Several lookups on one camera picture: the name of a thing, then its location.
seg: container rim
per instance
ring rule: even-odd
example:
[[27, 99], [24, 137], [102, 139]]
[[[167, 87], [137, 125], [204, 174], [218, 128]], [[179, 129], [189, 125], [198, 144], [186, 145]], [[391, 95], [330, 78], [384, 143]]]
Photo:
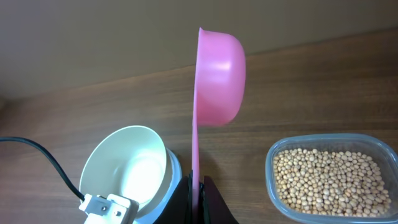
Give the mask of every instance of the container rim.
[[325, 218], [333, 219], [335, 223], [397, 223], [398, 221], [398, 214], [395, 214], [391, 217], [383, 217], [383, 218], [371, 218], [371, 217], [338, 217], [338, 216], [331, 216], [331, 215], [314, 215], [314, 214], [306, 214], [302, 212], [297, 212], [291, 208], [288, 208], [285, 204], [283, 204], [277, 196], [277, 190], [274, 185], [275, 178], [272, 173], [272, 160], [273, 154], [275, 149], [279, 146], [285, 144], [289, 141], [314, 141], [314, 140], [331, 140], [331, 139], [358, 139], [363, 141], [368, 141], [373, 144], [377, 144], [379, 147], [384, 149], [388, 152], [391, 159], [395, 162], [396, 167], [398, 156], [392, 150], [390, 146], [386, 143], [366, 134], [351, 134], [351, 133], [339, 133], [339, 134], [309, 134], [303, 136], [295, 136], [289, 138], [283, 138], [277, 141], [268, 151], [266, 157], [266, 185], [268, 196], [270, 197], [272, 203], [275, 207], [282, 212], [285, 216], [302, 223], [323, 223], [322, 220]]

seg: clear plastic container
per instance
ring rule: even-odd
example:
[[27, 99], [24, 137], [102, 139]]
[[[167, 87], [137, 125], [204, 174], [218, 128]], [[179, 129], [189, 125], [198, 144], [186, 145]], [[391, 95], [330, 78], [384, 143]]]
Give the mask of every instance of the clear plastic container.
[[[312, 215], [292, 210], [284, 205], [278, 197], [274, 167], [272, 161], [280, 151], [287, 149], [318, 149], [319, 151], [361, 152], [371, 156], [380, 167], [384, 188], [389, 191], [391, 208], [383, 216], [368, 217], [337, 217], [329, 215]], [[398, 157], [384, 142], [364, 134], [313, 134], [285, 138], [276, 142], [270, 149], [266, 159], [266, 184], [272, 203], [287, 217], [302, 223], [398, 223]]]

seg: white ceramic bowl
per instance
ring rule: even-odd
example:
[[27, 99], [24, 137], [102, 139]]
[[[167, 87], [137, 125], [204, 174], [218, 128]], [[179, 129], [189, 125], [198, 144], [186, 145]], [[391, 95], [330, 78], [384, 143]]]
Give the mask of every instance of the white ceramic bowl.
[[167, 189], [167, 191], [166, 191], [165, 195], [163, 195], [163, 196], [160, 196], [157, 194], [154, 197], [154, 199], [160, 198], [161, 201], [150, 212], [146, 212], [145, 210], [147, 210], [147, 208], [152, 208], [151, 204], [148, 204], [148, 206], [146, 206], [143, 210], [141, 210], [143, 213], [145, 212], [145, 215], [140, 216], [140, 214], [138, 214], [140, 217], [136, 217], [133, 224], [154, 223], [156, 221], [156, 219], [160, 216], [160, 214], [163, 212], [164, 208], [167, 205], [167, 202], [169, 202], [170, 197], [174, 193], [175, 188], [177, 187], [178, 183], [180, 182], [180, 180], [182, 178], [181, 165], [180, 165], [177, 157], [170, 150], [167, 150], [167, 154], [170, 156], [170, 160], [171, 160], [170, 166], [172, 168], [172, 179], [168, 185], [166, 185], [166, 184], [164, 185], [162, 183], [162, 186], [160, 187], [160, 188], [163, 188], [163, 186], [164, 186], [165, 189]]
[[170, 183], [170, 174], [164, 180], [170, 173], [167, 163], [170, 158], [155, 131], [144, 126], [125, 127], [109, 135], [91, 153], [81, 174], [80, 192], [133, 199], [140, 204], [140, 215], [162, 183]]

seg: pink scoop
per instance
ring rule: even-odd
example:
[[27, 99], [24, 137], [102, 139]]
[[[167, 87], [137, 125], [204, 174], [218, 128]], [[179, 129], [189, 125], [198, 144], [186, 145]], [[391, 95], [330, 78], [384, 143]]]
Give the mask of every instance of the pink scoop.
[[199, 199], [198, 126], [221, 126], [241, 107], [246, 60], [242, 45], [229, 34], [199, 29], [192, 119], [192, 212]]

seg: wood grain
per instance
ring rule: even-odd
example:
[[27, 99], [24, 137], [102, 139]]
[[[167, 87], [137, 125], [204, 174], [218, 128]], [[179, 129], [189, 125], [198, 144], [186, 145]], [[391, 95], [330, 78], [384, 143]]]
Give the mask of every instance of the wood grain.
[[[222, 128], [200, 128], [210, 175], [240, 223], [292, 223], [271, 203], [265, 159], [279, 139], [364, 133], [398, 149], [398, 29], [274, 50], [247, 58], [244, 101]], [[0, 112], [0, 135], [33, 139], [78, 185], [95, 146], [141, 124], [157, 131], [190, 172], [194, 66], [19, 100]], [[0, 145], [1, 223], [83, 223], [78, 199], [46, 158]]]

